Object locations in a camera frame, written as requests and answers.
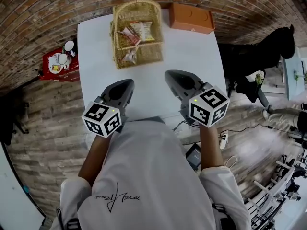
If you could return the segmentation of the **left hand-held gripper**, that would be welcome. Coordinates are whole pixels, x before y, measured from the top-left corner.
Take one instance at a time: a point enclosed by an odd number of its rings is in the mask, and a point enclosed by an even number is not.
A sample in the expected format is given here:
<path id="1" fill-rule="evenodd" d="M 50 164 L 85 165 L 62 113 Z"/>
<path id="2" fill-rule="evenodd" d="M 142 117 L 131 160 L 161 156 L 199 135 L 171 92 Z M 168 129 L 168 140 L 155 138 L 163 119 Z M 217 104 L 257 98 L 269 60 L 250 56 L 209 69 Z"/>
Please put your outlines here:
<path id="1" fill-rule="evenodd" d="M 134 88 L 133 79 L 108 85 L 100 96 L 88 104 L 82 114 L 87 130 L 104 138 L 114 132 L 120 133 L 127 120 L 125 108 L 130 103 Z"/>

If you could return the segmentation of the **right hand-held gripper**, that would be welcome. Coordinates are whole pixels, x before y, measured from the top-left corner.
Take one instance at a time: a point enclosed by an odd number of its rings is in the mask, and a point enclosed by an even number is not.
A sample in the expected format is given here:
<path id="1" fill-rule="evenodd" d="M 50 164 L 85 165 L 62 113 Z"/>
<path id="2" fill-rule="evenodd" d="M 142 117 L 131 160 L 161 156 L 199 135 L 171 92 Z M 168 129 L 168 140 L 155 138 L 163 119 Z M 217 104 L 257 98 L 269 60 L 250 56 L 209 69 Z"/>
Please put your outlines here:
<path id="1" fill-rule="evenodd" d="M 182 70 L 167 70 L 165 81 L 182 101 L 180 113 L 189 125 L 210 128 L 225 117 L 230 99 L 217 86 L 203 83 L 195 74 Z"/>

